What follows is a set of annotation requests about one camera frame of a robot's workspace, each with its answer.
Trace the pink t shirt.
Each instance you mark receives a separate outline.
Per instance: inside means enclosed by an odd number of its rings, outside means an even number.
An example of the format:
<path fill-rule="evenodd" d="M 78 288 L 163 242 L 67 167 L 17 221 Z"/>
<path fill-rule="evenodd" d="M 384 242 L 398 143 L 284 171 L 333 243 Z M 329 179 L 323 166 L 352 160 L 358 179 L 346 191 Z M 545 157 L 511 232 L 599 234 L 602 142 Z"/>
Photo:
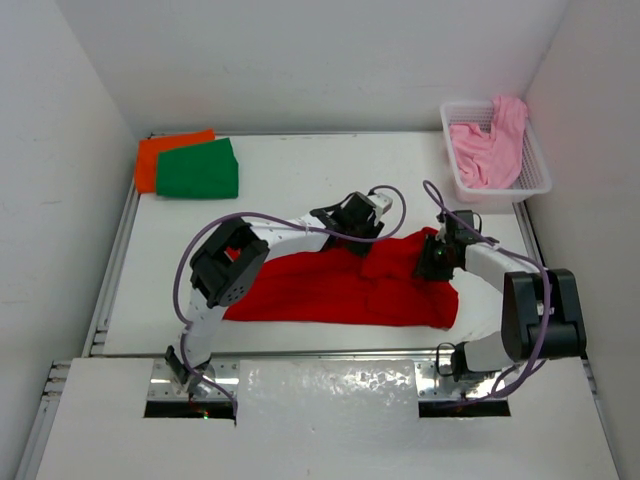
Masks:
<path fill-rule="evenodd" d="M 508 189 L 522 170 L 528 107 L 515 97 L 492 99 L 490 131 L 478 123 L 456 123 L 449 134 L 462 184 L 470 189 Z"/>

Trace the green t shirt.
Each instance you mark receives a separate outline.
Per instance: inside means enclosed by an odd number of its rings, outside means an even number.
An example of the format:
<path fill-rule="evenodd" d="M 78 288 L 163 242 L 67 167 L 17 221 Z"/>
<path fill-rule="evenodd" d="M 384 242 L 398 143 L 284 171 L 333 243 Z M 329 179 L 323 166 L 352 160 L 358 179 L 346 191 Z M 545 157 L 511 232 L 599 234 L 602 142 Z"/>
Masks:
<path fill-rule="evenodd" d="M 186 146 L 158 156 L 156 194 L 196 200 L 234 199 L 239 164 L 228 138 Z"/>

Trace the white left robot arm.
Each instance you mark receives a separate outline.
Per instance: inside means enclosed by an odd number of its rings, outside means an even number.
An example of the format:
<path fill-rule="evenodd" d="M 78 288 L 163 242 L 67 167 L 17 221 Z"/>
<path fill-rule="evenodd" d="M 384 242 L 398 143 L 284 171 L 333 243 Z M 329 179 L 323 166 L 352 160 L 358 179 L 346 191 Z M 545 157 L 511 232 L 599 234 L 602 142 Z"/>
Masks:
<path fill-rule="evenodd" d="M 207 372 L 213 337 L 227 310 L 250 292 L 265 263 L 339 244 L 365 255 L 392 204 L 382 193 L 354 192 L 291 220 L 232 214 L 197 233 L 179 260 L 173 283 L 172 303 L 183 329 L 167 348 L 165 361 L 176 387 L 201 397 L 223 391 Z"/>

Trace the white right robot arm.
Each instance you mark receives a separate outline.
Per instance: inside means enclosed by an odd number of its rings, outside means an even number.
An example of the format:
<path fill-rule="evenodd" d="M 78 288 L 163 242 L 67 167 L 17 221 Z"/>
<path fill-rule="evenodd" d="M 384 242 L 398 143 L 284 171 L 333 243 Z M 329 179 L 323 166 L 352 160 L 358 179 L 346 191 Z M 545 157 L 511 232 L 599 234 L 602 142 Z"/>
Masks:
<path fill-rule="evenodd" d="M 414 275 L 444 283 L 464 270 L 502 295 L 498 331 L 452 347 L 442 377 L 477 379 L 539 360 L 582 358 L 587 336 L 574 274 L 548 270 L 533 259 L 510 252 L 473 228 L 471 210 L 438 215 L 441 228 L 426 236 Z"/>

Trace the orange t shirt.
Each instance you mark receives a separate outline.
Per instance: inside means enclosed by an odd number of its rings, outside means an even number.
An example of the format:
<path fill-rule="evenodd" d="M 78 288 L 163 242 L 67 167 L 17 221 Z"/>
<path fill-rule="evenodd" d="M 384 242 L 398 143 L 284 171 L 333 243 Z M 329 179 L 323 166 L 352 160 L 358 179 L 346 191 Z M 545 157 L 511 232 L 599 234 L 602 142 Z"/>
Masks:
<path fill-rule="evenodd" d="M 141 140 L 134 169 L 134 184 L 139 194 L 156 192 L 158 156 L 177 148 L 213 141 L 213 129 Z"/>

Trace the red t shirt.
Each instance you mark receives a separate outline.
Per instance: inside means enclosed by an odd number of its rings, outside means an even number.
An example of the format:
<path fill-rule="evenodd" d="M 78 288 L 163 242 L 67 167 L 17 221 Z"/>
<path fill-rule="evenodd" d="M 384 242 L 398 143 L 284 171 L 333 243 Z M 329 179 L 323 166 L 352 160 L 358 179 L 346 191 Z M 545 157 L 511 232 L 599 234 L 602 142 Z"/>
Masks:
<path fill-rule="evenodd" d="M 377 242 L 365 257 L 337 248 L 270 260 L 224 318 L 448 330 L 457 317 L 458 292 L 448 282 L 413 274 L 423 242 L 434 232 L 424 227 Z"/>

